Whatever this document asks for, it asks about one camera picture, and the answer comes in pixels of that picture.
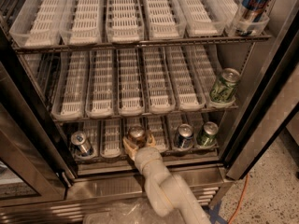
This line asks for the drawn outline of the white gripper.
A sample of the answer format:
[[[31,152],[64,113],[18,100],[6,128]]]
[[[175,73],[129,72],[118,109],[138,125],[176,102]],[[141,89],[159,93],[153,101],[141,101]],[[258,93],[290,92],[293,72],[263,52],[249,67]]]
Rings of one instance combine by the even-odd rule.
[[[127,137],[122,138],[126,154],[133,161],[142,175],[159,174],[164,169],[163,158],[156,147],[156,140],[151,131],[146,132],[146,146],[140,148]]]

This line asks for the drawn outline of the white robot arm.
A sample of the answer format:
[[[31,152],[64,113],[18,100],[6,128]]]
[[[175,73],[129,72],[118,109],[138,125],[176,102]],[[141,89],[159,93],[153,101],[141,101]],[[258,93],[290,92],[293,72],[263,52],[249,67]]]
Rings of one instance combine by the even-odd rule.
[[[144,190],[158,216],[165,217],[177,209],[186,224],[211,224],[186,181],[171,174],[164,164],[151,131],[130,127],[122,141],[125,152],[145,178]]]

